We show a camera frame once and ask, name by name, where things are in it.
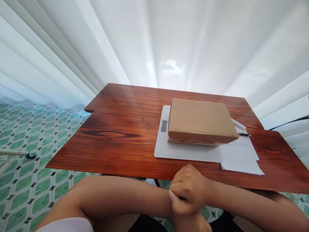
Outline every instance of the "fist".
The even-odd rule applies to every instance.
[[[214,196],[214,182],[188,164],[180,169],[170,186],[173,212],[188,215],[204,205],[209,205]]]

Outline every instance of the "black shorts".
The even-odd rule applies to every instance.
[[[229,212],[224,212],[217,220],[210,223],[213,232],[243,232],[234,222]],[[129,232],[167,232],[165,227],[148,215],[140,215]]]

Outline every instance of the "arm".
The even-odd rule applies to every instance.
[[[36,229],[64,218],[86,218],[93,226],[97,218],[134,213],[172,218],[168,190],[131,178],[91,176],[74,185]]]
[[[209,205],[241,216],[263,231],[309,230],[308,218],[292,202],[282,204],[279,200],[276,202],[241,188],[209,180],[192,165],[183,167],[175,175],[170,190],[174,193],[175,213],[192,213],[203,205]]]

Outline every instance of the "hand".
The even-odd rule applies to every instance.
[[[199,212],[190,215],[174,215],[173,225],[176,232],[212,232],[210,225]]]
[[[170,186],[170,197],[175,214],[186,215],[209,205],[215,196],[215,181],[204,177],[188,164],[180,169]]]

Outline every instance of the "white sleeve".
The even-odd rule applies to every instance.
[[[93,232],[90,222],[82,217],[71,217],[52,222],[37,232]]]

